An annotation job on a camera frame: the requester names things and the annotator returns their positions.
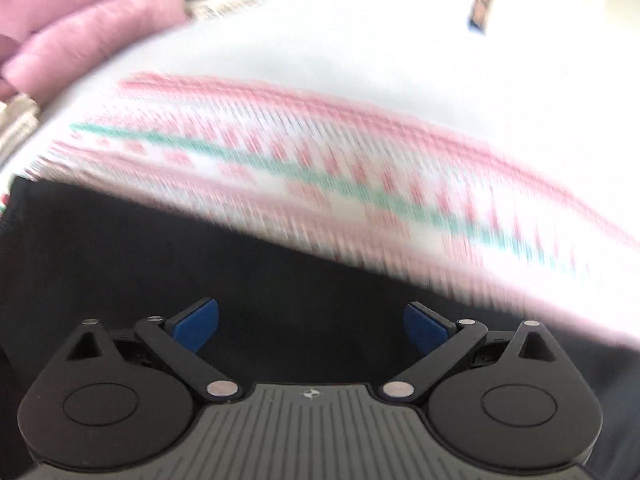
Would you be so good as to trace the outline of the patterned pink teal blanket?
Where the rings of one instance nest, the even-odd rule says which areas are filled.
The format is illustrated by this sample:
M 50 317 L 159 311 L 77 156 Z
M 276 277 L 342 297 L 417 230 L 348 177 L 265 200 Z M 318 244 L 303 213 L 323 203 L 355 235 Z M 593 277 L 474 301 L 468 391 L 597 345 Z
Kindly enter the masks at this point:
M 136 42 L 3 168 L 639 342 L 639 119 L 574 60 L 303 0 Z

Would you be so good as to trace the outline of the black pants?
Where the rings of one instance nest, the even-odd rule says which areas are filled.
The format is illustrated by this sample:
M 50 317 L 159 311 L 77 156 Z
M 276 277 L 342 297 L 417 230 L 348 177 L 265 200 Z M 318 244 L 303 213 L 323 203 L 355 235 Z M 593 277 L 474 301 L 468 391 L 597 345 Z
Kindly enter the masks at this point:
M 198 300 L 198 356 L 242 396 L 207 402 L 134 334 Z M 420 302 L 485 324 L 413 402 Z M 1 218 L 1 451 L 24 479 L 634 479 L 639 356 L 541 320 L 129 200 L 12 182 Z

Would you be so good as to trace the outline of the pink pillow near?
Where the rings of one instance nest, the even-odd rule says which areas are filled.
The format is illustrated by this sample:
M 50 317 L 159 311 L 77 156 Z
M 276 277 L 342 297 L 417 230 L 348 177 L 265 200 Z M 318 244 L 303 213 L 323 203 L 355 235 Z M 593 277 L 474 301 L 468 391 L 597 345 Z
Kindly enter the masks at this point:
M 1 99 L 23 93 L 40 105 L 116 53 L 184 24 L 184 0 L 103 0 L 32 35 L 1 65 Z

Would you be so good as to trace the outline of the beige striped cloth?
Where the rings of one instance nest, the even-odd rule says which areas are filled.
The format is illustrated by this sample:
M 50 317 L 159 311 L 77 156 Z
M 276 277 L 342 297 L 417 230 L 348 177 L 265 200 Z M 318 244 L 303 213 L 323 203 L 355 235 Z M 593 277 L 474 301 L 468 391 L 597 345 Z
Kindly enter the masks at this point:
M 32 136 L 39 126 L 39 105 L 21 93 L 1 103 L 0 165 L 6 166 L 15 152 Z

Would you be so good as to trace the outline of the crumpled beige cloth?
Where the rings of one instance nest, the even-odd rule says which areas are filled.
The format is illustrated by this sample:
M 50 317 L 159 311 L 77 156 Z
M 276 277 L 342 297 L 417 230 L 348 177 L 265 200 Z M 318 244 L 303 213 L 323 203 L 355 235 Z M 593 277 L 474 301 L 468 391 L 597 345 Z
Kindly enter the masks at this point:
M 186 13 L 194 20 L 218 18 L 254 4 L 256 0 L 189 0 Z

